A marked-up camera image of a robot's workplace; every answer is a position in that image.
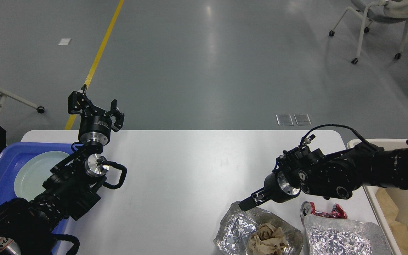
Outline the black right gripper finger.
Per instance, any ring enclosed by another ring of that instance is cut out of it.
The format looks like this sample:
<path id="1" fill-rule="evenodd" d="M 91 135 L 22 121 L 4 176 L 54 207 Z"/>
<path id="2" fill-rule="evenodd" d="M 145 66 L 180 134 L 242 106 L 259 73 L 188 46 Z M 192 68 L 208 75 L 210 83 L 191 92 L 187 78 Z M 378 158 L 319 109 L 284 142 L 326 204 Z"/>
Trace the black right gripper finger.
<path id="1" fill-rule="evenodd" d="M 265 188 L 261 188 L 253 192 L 248 198 L 239 202 L 239 208 L 242 211 L 251 210 L 254 207 L 264 204 L 269 201 L 270 198 L 266 196 Z"/>

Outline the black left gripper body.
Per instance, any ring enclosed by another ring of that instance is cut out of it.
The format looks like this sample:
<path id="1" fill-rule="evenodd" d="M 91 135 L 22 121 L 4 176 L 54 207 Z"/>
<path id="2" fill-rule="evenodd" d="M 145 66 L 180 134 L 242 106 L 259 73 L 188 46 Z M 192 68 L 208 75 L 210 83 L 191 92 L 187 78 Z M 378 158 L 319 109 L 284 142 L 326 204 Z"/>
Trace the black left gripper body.
<path id="1" fill-rule="evenodd" d="M 117 132 L 118 126 L 111 119 L 110 113 L 85 115 L 81 118 L 78 141 L 99 142 L 103 146 L 110 142 L 111 132 Z"/>

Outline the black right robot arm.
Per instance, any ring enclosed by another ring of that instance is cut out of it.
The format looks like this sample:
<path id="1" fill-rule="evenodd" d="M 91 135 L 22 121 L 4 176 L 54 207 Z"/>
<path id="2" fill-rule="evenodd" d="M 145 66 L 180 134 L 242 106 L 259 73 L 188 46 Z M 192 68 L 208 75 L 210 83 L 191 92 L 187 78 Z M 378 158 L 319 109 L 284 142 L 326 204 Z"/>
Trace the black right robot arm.
<path id="1" fill-rule="evenodd" d="M 408 140 L 406 148 L 387 151 L 368 142 L 350 126 L 342 128 L 353 132 L 360 143 L 326 155 L 321 149 L 309 148 L 315 138 L 309 130 L 298 147 L 283 151 L 276 158 L 264 186 L 239 202 L 239 208 L 248 211 L 270 200 L 283 203 L 300 193 L 347 200 L 363 185 L 408 190 Z"/>

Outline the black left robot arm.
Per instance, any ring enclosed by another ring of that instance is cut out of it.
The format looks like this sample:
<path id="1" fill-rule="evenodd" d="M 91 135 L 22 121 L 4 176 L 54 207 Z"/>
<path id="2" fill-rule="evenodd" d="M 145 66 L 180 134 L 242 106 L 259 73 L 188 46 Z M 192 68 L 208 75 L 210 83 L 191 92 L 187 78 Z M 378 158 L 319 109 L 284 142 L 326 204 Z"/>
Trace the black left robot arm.
<path id="1" fill-rule="evenodd" d="M 64 219 L 79 220 L 100 200 L 98 190 L 119 189 L 127 168 L 108 161 L 103 148 L 110 142 L 111 131 L 118 132 L 125 115 L 117 100 L 110 110 L 95 106 L 86 96 L 85 84 L 68 97 L 68 113 L 81 116 L 79 148 L 51 168 L 52 175 L 43 182 L 44 192 L 28 201 L 14 198 L 0 205 L 0 255 L 51 255 L 57 242 L 70 242 L 67 255 L 78 253 L 76 236 L 55 234 Z"/>

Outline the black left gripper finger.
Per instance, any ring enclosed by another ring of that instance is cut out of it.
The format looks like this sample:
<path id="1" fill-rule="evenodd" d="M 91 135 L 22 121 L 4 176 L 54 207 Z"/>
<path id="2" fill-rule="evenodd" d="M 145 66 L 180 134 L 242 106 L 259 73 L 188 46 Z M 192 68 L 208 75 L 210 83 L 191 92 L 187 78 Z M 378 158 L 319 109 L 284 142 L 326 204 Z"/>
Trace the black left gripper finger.
<path id="1" fill-rule="evenodd" d="M 125 114 L 119 110 L 117 100 L 112 100 L 110 110 L 106 112 L 106 117 L 115 118 L 111 125 L 112 131 L 118 132 L 123 127 Z"/>
<path id="2" fill-rule="evenodd" d="M 68 114 L 94 114 L 97 112 L 92 101 L 86 96 L 88 85 L 84 84 L 78 91 L 73 91 L 68 97 Z"/>

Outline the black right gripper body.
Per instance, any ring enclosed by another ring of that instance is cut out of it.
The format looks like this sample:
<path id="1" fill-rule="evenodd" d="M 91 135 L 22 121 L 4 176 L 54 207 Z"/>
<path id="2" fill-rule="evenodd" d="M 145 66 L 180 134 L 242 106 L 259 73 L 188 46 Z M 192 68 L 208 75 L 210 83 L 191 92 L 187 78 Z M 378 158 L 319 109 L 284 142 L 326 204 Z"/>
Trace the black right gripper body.
<path id="1" fill-rule="evenodd" d="M 283 203 L 298 197 L 300 193 L 301 190 L 291 186 L 282 173 L 271 173 L 264 180 L 266 201 Z"/>

